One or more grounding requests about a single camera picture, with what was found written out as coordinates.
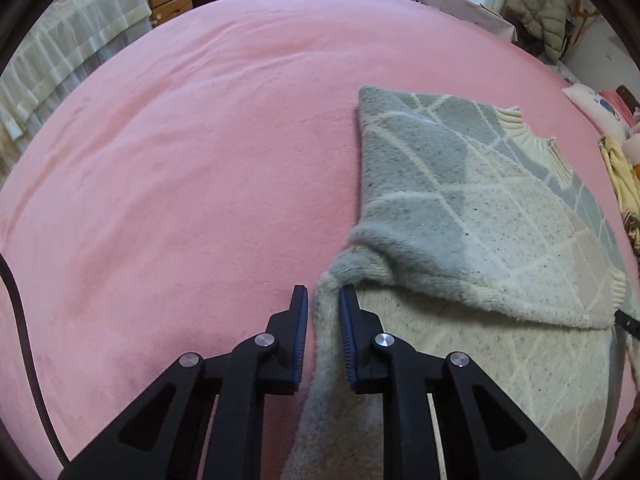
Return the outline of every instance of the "pillow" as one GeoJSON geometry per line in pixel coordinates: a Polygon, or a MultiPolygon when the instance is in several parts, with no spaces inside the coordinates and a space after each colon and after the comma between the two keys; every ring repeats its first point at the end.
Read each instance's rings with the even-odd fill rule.
{"type": "Polygon", "coordinates": [[[609,101],[611,105],[616,109],[618,115],[622,117],[629,126],[633,126],[636,124],[634,120],[634,114],[629,107],[626,105],[625,100],[620,97],[618,92],[615,90],[602,90],[600,95],[604,97],[605,100],[609,101]]]}
{"type": "Polygon", "coordinates": [[[576,83],[569,88],[563,88],[562,93],[603,135],[615,137],[620,144],[625,142],[629,125],[620,117],[614,106],[594,89],[576,83]]]}

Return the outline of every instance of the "wall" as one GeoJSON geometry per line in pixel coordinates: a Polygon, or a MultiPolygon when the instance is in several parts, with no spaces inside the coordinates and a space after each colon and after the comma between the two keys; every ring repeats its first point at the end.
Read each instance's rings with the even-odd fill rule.
{"type": "Polygon", "coordinates": [[[563,61],[580,81],[597,91],[623,84],[640,99],[640,71],[603,18],[585,31],[563,61]]]}

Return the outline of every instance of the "pink bedsheet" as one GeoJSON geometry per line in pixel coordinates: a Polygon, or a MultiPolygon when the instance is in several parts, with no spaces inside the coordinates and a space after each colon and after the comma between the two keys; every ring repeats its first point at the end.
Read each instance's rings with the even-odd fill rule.
{"type": "MultiPolygon", "coordinates": [[[[520,105],[534,133],[558,138],[638,275],[598,135],[535,58],[407,0],[222,0],[97,70],[0,193],[0,250],[71,457],[182,352],[230,351],[329,266],[358,210],[363,84],[520,105]]],[[[55,478],[4,293],[0,333],[0,416],[55,478]]],[[[305,389],[269,401],[265,478],[305,389]]]]}

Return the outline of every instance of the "bed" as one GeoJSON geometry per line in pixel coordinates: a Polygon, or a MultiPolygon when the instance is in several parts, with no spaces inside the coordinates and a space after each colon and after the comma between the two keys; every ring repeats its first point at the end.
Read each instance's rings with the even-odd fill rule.
{"type": "Polygon", "coordinates": [[[0,181],[60,103],[151,30],[146,0],[55,0],[0,76],[0,181]]]}
{"type": "MultiPolygon", "coordinates": [[[[293,285],[318,281],[358,217],[364,84],[519,105],[534,133],[557,138],[638,275],[598,134],[537,59],[407,0],[221,0],[91,74],[0,192],[0,251],[70,457],[180,354],[230,351],[288,306],[293,285]]],[[[60,464],[4,296],[0,332],[0,417],[53,479],[60,464]]],[[[268,399],[264,478],[290,472],[313,350],[311,336],[300,394],[268,399]]],[[[585,475],[635,395],[622,351],[612,336],[612,400],[580,462],[585,475]]]]}

